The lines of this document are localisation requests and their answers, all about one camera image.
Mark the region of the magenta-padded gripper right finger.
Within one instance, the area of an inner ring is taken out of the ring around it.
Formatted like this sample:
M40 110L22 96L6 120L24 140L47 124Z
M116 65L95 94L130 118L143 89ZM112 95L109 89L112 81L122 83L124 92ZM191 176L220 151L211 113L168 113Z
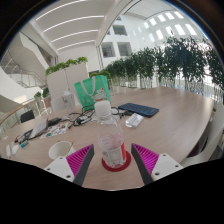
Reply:
M138 144L131 145L131 153L145 185L183 168L167 153L157 154Z

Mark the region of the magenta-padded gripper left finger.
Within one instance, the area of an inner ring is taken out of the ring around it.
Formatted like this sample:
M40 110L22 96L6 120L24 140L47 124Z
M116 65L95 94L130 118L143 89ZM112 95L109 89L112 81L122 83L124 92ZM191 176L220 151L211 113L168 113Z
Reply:
M45 168L45 171L82 186L93 156L94 145L91 144L67 157L59 156Z

